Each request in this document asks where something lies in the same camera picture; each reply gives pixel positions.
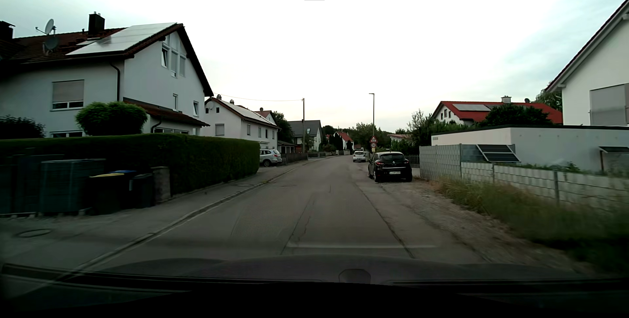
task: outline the drain pipe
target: drain pipe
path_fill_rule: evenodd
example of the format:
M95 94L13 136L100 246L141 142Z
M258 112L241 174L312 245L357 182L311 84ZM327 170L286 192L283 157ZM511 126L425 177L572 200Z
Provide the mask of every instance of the drain pipe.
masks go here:
M118 80L116 81L116 101L120 101L120 69L109 61L109 65L118 71Z
M159 117L159 122L151 127L151 133L155 132L155 128L158 127L162 123L162 117Z

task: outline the road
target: road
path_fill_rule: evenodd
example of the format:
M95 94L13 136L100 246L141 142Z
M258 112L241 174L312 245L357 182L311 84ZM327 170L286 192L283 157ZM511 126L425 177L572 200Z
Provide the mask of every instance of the road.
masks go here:
M391 188L369 179L366 163L331 157L295 168L92 269L154 259L314 253L483 262L401 206Z

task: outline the parked car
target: parked car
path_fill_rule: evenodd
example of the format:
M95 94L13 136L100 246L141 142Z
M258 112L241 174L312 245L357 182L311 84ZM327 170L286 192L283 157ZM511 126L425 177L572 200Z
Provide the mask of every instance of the parked car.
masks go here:
M376 152L369 158L367 172L370 178L380 183L385 179L402 178L413 181L410 162L402 152Z
M365 152L362 151L354 151L353 162L366 162Z
M282 154L278 150L260 150L260 164L265 167L282 163Z

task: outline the utility pole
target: utility pole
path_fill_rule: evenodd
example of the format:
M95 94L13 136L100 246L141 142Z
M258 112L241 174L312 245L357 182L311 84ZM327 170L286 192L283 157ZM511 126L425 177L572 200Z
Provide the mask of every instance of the utility pole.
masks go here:
M301 118L301 130L303 132L303 135L301 136L301 151L303 153L306 152L306 98L301 98L301 101L303 103L303 116Z

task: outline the hedge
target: hedge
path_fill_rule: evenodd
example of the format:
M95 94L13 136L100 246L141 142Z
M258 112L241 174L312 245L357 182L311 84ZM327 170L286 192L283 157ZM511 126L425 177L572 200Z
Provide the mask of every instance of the hedge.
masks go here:
M167 166L171 194L255 174L260 164L257 142L172 133L0 140L1 161L30 147L33 154L64 154L64 159L105 158L107 172L131 169L141 174Z

